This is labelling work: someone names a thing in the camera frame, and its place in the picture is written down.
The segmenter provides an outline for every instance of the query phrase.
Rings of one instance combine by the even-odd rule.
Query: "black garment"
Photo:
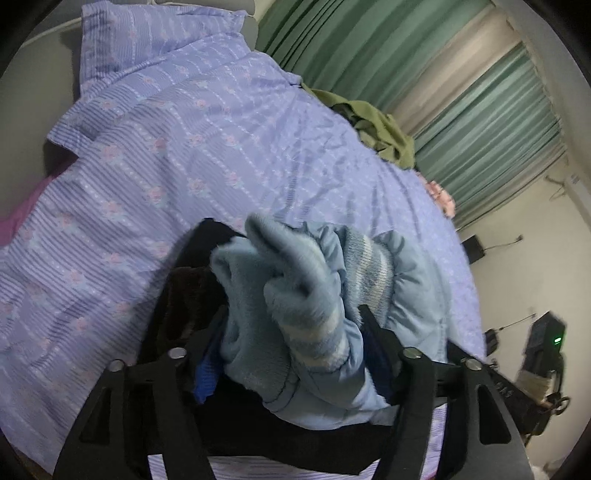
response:
[[[203,335],[202,329],[228,302],[209,270],[211,252],[236,235],[240,234],[212,219],[195,229],[158,299],[139,362],[156,360],[165,346],[187,346],[191,354],[186,344]],[[187,327],[195,330],[189,341]],[[190,384],[192,379],[185,380]],[[187,401],[209,455],[264,456],[319,472],[357,475],[381,457],[391,432],[391,427],[369,423],[324,431],[298,427],[278,418],[262,405],[257,393],[226,376],[203,405],[191,397]]]

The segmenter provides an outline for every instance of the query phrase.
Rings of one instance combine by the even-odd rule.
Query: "headboard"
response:
[[[95,0],[62,0],[22,44],[0,77],[0,220],[68,160],[46,135],[78,97],[80,8]],[[146,3],[111,0],[113,3]],[[254,0],[181,0],[183,4],[246,10],[242,34],[254,49]]]

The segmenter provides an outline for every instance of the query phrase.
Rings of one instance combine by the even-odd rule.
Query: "bed sheet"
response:
[[[483,355],[453,224],[414,172],[382,161],[298,83],[239,35],[218,35],[117,72],[53,131],[79,159],[0,250],[0,426],[46,470],[105,365],[134,363],[167,271],[205,217],[242,230],[262,211],[414,238],[450,282],[463,346]],[[443,419],[438,410],[425,478]],[[293,472],[248,476],[302,478]]]

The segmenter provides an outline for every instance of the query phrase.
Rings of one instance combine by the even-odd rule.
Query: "green curtain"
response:
[[[516,193],[504,188],[520,175],[536,178],[536,166],[562,153],[558,119],[523,44],[415,138],[417,168],[454,197],[459,227]]]
[[[256,48],[312,88],[380,110],[489,0],[277,0]]]

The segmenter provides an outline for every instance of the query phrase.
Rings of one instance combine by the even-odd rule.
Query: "silver bolt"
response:
[[[181,346],[176,346],[168,351],[168,356],[173,360],[184,358],[185,355],[187,355],[187,351]]]
[[[402,354],[406,357],[406,358],[410,358],[412,360],[416,359],[416,358],[421,358],[422,357],[422,353],[418,348],[415,348],[413,346],[409,346],[406,347],[403,351]]]
[[[124,367],[125,363],[123,360],[113,360],[108,366],[109,372],[120,372]]]
[[[470,370],[474,370],[475,372],[482,370],[482,364],[475,358],[465,358],[462,362],[464,362]]]

